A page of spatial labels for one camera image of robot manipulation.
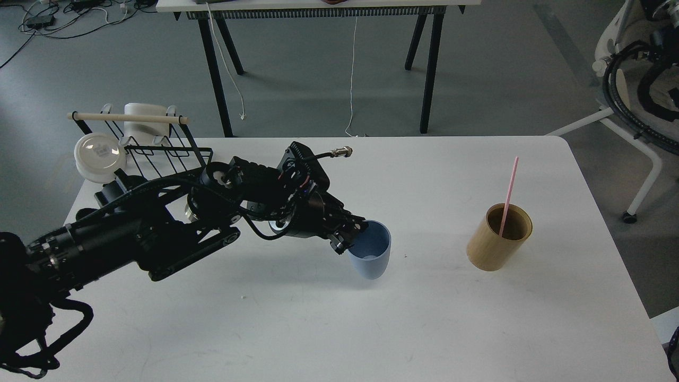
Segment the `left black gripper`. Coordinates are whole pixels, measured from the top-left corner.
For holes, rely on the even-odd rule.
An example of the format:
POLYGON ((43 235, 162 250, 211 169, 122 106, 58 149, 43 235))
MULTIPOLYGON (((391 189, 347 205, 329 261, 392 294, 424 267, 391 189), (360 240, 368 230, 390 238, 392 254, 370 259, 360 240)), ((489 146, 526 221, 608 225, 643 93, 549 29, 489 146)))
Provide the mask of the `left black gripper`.
POLYGON ((293 213, 281 220, 269 221, 274 233, 286 231, 296 238, 327 239, 338 255, 352 247, 355 232, 364 232, 367 220, 345 210, 344 203, 326 192, 315 192, 305 202, 296 204, 293 213))

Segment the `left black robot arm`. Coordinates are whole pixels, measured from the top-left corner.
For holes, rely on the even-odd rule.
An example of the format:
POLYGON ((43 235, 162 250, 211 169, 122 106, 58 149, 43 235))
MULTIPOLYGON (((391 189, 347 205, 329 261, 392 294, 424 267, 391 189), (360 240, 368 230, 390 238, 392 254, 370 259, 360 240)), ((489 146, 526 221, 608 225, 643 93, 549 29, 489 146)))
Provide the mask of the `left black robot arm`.
POLYGON ((351 154, 294 141, 275 168, 233 157, 152 180, 117 170, 75 222, 27 245, 2 232, 2 368, 41 379, 93 320, 73 290, 129 263, 164 280, 235 242, 239 220, 267 241, 320 237, 344 253, 368 223, 329 193, 319 159, 351 154))

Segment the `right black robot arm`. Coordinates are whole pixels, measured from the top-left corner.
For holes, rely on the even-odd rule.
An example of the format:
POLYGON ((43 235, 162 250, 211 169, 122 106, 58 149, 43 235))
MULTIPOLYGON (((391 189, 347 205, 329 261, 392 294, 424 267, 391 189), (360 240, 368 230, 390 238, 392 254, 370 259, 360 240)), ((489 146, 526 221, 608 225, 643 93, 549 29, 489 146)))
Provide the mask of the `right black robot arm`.
POLYGON ((634 138, 677 154, 677 1, 626 1, 611 29, 607 104, 634 138))

